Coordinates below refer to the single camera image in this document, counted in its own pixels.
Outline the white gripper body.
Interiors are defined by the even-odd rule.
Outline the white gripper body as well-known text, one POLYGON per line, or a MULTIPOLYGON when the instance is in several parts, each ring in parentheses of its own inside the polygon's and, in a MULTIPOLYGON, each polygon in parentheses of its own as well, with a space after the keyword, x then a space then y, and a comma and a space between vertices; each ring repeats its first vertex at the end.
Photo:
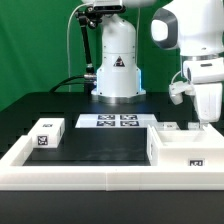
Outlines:
POLYGON ((198 119, 201 122, 217 122, 222 108, 224 58, 186 60, 182 69, 192 86, 198 119))

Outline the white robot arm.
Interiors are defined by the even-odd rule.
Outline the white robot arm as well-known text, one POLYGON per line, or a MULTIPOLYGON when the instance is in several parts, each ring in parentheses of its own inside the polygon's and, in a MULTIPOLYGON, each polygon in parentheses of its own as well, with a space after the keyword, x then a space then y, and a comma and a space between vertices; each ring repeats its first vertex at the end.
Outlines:
MULTIPOLYGON (((157 0, 82 0, 90 15, 102 17, 102 64, 93 95, 100 101, 127 101, 145 93, 135 62, 135 28, 119 15, 157 0)), ((161 49, 180 51, 182 81, 169 85, 174 104, 193 97, 202 123, 219 120, 224 82, 224 0, 172 0, 157 9, 151 37, 161 49)))

